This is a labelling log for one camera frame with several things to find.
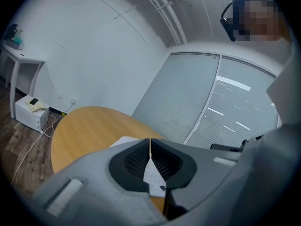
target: paper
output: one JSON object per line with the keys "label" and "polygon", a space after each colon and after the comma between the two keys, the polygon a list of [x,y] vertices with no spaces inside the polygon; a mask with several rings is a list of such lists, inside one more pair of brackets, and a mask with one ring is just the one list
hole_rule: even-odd
{"label": "paper", "polygon": [[136,141],[136,140],[138,139],[133,137],[121,137],[117,142],[113,143],[110,147],[120,145],[126,142]]}
{"label": "paper", "polygon": [[[117,142],[112,144],[112,146],[120,145],[126,142],[132,142],[136,141],[138,139],[133,138],[133,137],[121,137]],[[149,184],[150,188],[150,196],[152,197],[160,197],[164,198],[165,197],[165,192],[166,192],[166,182],[162,178],[161,174],[157,170],[154,162],[151,159],[151,154],[150,154],[150,160],[147,163],[144,171],[144,177],[143,181]]]}

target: small white table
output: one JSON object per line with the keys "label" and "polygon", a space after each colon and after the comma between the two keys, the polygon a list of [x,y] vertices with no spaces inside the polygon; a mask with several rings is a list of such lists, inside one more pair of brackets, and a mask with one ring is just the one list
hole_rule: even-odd
{"label": "small white table", "polygon": [[[11,85],[10,85],[10,114],[11,114],[11,118],[14,119],[16,117],[16,110],[15,110],[16,83],[17,83],[20,64],[38,64],[38,69],[32,78],[30,89],[29,89],[29,95],[33,96],[33,89],[38,77],[39,70],[42,67],[42,65],[45,63],[46,58],[42,55],[35,53],[34,51],[31,51],[26,45],[22,50],[14,49],[6,45],[4,40],[1,41],[1,50],[4,56],[3,58],[4,63],[6,63],[8,57],[10,57],[15,62],[12,78],[11,78]],[[6,68],[6,76],[5,76],[6,88],[8,87],[9,74],[10,71],[8,68]]]}

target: wooden floor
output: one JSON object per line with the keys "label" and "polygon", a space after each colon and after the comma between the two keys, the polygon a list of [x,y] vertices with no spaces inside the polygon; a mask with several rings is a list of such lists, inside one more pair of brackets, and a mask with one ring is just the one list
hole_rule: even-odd
{"label": "wooden floor", "polygon": [[[21,97],[16,93],[16,100]],[[49,117],[45,129],[53,120],[53,117]],[[46,134],[52,136],[52,129],[50,128]],[[0,81],[0,160],[9,183],[25,154],[40,135],[39,132],[11,119],[9,89],[4,88],[4,83]],[[52,138],[43,135],[28,153],[14,180],[14,188],[32,195],[41,183],[53,175],[50,159],[51,140]]]}

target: power outlet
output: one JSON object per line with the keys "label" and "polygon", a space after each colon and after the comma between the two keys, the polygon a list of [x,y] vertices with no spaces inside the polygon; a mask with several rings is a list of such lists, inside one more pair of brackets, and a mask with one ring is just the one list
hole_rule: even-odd
{"label": "power outlet", "polygon": [[70,104],[74,104],[75,105],[75,103],[76,103],[76,99],[72,98],[71,101],[70,101]]}

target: wooden table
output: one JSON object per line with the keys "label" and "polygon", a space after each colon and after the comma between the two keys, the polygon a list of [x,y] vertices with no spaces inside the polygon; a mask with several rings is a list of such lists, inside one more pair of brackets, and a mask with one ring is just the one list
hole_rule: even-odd
{"label": "wooden table", "polygon": [[[90,106],[70,112],[58,124],[53,135],[51,163],[54,173],[83,155],[109,148],[123,136],[164,139],[142,122],[119,111]],[[164,199],[151,199],[163,212]]]}

